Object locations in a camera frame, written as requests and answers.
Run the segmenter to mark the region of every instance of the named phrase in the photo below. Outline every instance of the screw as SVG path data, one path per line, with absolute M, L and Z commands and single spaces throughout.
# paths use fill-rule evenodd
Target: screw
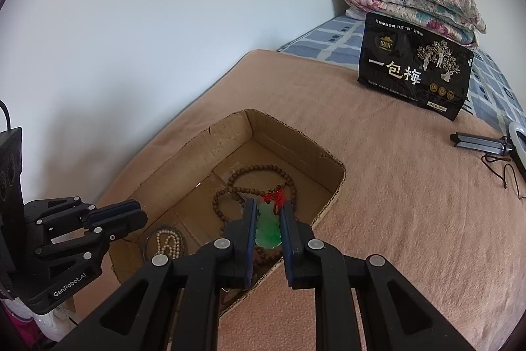
M 228 238 L 218 238 L 214 241 L 216 248 L 228 248 L 230 247 L 230 240 Z
M 165 266 L 168 263 L 168 256 L 167 255 L 155 255 L 152 258 L 152 263 L 155 266 Z
M 325 247 L 325 243 L 322 241 L 322 240 L 318 240 L 318 239 L 314 239 L 314 240 L 310 240 L 307 245 L 309 246 L 309 248 L 311 248 L 312 250 L 322 250 L 322 248 Z
M 385 263 L 386 263 L 386 260 L 380 256 L 380 255 L 372 255 L 370 258 L 369 258 L 369 263 L 372 265 L 372 266 L 383 266 Z

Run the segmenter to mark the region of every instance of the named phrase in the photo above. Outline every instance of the folded blanket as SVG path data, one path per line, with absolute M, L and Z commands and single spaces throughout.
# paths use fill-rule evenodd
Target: folded blanket
M 345 0 L 347 15 L 363 19 L 365 13 L 390 15 L 424 27 L 466 48 L 478 47 L 477 34 L 486 24 L 474 0 Z

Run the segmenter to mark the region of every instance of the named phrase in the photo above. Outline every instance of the bed sheet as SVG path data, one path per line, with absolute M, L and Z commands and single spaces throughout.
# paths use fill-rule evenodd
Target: bed sheet
M 345 15 L 333 18 L 278 51 L 358 70 L 365 22 Z M 493 59 L 477 48 L 467 99 L 462 107 L 504 135 L 508 124 L 526 127 L 524 111 Z

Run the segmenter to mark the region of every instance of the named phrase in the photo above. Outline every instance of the black cable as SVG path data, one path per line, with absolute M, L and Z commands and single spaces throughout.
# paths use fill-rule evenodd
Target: black cable
M 9 131 L 9 130 L 11 130 L 11 118 L 9 117 L 9 112 L 7 111 L 7 106 L 1 100 L 0 100 L 0 108 L 4 111 L 5 121 L 7 122 L 7 131 Z
M 511 164 L 512 162 L 512 159 L 510 158 L 499 158 L 499 157 L 496 157 L 495 155 L 490 155 L 490 154 L 484 154 L 482 155 L 482 157 L 480 158 L 482 163 L 489 168 L 489 170 L 495 175 L 497 176 L 498 178 L 500 178 L 502 180 L 502 183 L 504 184 L 504 189 L 507 189 L 508 188 L 508 184 L 506 183 L 506 167 L 510 167 L 511 168 L 511 171 L 513 172 L 514 174 L 514 179 L 515 179 L 515 187 L 517 188 L 517 198 L 519 200 L 521 199 L 524 199 L 526 198 L 526 195 L 523 195 L 521 196 L 520 194 L 520 191 L 519 191 L 519 182 L 517 181 L 517 176 L 515 174 L 515 168 L 514 166 Z M 502 176 L 500 174 L 498 174 L 495 170 L 493 170 L 493 168 L 490 167 L 490 164 L 491 163 L 495 163 L 497 161 L 504 161 L 506 164 L 504 165 L 504 170 L 502 172 Z

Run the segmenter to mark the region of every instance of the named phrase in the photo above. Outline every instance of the black snack bag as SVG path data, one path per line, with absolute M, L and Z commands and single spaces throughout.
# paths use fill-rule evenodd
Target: black snack bag
M 368 13 L 358 81 L 454 120 L 467 96 L 473 52 L 406 21 Z

